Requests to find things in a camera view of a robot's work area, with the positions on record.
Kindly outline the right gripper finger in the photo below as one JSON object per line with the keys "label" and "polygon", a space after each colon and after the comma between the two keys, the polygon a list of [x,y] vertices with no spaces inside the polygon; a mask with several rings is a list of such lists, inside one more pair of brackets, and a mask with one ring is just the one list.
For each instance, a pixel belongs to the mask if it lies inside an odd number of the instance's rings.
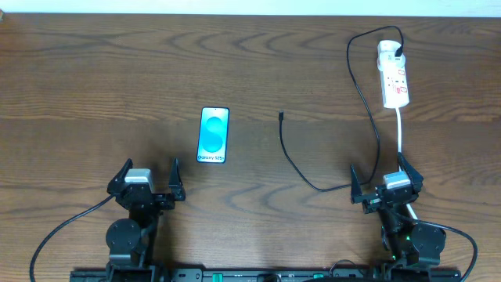
{"label": "right gripper finger", "polygon": [[413,190],[420,192],[423,187],[423,176],[405,159],[402,153],[397,154],[398,166],[407,174]]}
{"label": "right gripper finger", "polygon": [[363,201],[363,194],[361,184],[359,183],[358,176],[355,171],[355,166],[352,164],[350,167],[351,173],[351,203],[357,204]]}

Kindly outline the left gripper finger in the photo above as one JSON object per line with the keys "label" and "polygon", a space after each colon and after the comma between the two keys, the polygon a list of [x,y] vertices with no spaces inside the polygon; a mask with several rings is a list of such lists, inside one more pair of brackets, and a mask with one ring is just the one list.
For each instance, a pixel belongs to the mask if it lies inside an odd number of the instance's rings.
{"label": "left gripper finger", "polygon": [[174,201],[185,201],[186,191],[182,183],[179,172],[178,158],[174,158],[171,166],[168,187],[171,189],[171,195]]}
{"label": "left gripper finger", "polygon": [[133,167],[132,159],[126,160],[120,171],[110,180],[107,185],[106,191],[109,195],[118,195],[126,187],[125,176],[128,171]]}

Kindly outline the blue screen Galaxy smartphone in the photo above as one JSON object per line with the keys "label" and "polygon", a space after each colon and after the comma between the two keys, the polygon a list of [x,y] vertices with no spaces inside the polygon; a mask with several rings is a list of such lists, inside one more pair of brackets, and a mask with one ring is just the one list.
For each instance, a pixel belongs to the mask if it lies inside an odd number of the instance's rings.
{"label": "blue screen Galaxy smartphone", "polygon": [[204,107],[202,109],[196,152],[196,160],[198,162],[225,163],[229,114],[228,107]]}

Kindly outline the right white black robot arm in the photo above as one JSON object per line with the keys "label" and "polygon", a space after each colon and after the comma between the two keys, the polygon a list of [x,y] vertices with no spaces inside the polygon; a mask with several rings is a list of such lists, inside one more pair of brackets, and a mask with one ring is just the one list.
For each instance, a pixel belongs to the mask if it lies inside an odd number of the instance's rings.
{"label": "right white black robot arm", "polygon": [[351,168],[351,203],[362,205],[364,213],[379,215],[382,244],[392,255],[371,271],[373,278],[385,281],[430,281],[431,268],[440,264],[445,248],[445,231],[419,223],[409,205],[419,197],[423,176],[398,154],[399,172],[384,176],[384,183],[373,193],[364,194],[355,169]]}

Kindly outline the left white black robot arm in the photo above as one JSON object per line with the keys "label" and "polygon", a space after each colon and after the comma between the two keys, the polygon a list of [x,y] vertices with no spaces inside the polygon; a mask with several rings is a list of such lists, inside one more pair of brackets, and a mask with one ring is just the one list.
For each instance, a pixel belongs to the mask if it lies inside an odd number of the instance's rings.
{"label": "left white black robot arm", "polygon": [[186,199],[178,159],[173,160],[168,188],[169,193],[155,193],[151,171],[134,168],[131,159],[110,180],[106,191],[128,211],[128,217],[112,223],[106,232],[107,281],[170,280],[162,263],[153,260],[153,247],[160,217]]}

